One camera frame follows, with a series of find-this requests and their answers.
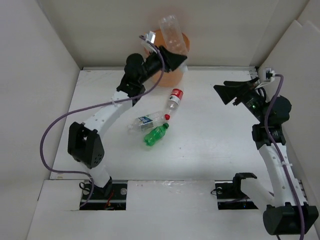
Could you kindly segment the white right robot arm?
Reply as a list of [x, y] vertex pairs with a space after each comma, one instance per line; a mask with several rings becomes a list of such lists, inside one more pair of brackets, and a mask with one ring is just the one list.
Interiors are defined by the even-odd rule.
[[252, 172], [238, 172], [230, 182], [216, 182], [214, 192], [219, 209], [244, 209], [245, 201], [262, 213], [263, 225], [271, 236], [306, 233], [319, 217], [318, 208], [305, 198], [287, 157], [282, 124], [289, 120], [292, 105], [278, 92], [267, 101], [259, 78], [249, 81], [225, 81], [214, 85], [224, 104], [243, 104], [258, 120], [252, 126], [252, 139], [263, 158], [272, 191], [268, 191]]

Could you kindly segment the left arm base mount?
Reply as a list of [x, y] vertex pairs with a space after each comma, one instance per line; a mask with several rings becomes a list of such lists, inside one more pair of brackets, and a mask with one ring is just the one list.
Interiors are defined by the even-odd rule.
[[91, 197], [92, 183], [84, 181], [79, 183], [81, 189], [81, 200], [79, 209], [81, 211], [124, 211], [127, 206], [127, 180], [112, 180], [105, 188], [94, 187]]

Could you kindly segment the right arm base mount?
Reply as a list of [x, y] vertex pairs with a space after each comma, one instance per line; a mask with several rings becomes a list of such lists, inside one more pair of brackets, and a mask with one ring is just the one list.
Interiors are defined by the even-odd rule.
[[253, 201], [241, 191], [241, 183], [244, 179], [257, 179], [257, 176], [249, 172], [236, 173], [232, 180], [216, 180], [214, 188], [210, 192], [216, 196], [219, 210], [257, 210]]

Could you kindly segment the clear crushed blue-cap bottle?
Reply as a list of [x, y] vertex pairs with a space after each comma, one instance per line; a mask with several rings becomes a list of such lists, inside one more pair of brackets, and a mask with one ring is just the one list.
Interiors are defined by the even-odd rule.
[[174, 54], [187, 56], [187, 46], [177, 17], [175, 15], [163, 17], [159, 20], [159, 26], [166, 49]]

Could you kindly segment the red label clear bottle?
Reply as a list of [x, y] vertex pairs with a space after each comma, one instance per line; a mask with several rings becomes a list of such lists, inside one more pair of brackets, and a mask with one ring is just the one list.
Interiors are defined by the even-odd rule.
[[170, 120], [174, 114], [177, 112], [181, 100], [183, 98], [184, 91], [181, 88], [174, 88], [166, 102], [165, 108], [164, 108], [164, 118], [165, 120]]

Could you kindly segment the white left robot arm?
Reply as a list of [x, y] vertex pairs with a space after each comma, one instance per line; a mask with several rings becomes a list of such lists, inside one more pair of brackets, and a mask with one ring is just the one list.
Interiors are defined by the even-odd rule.
[[111, 194], [112, 178], [104, 160], [103, 136], [113, 123], [132, 108], [145, 92], [144, 82], [160, 71], [176, 70], [187, 56], [172, 53], [164, 46], [143, 58], [133, 53], [126, 59], [124, 75], [111, 98], [111, 104], [103, 106], [82, 123], [73, 122], [68, 131], [67, 152], [83, 165], [94, 181], [94, 192], [100, 198]]

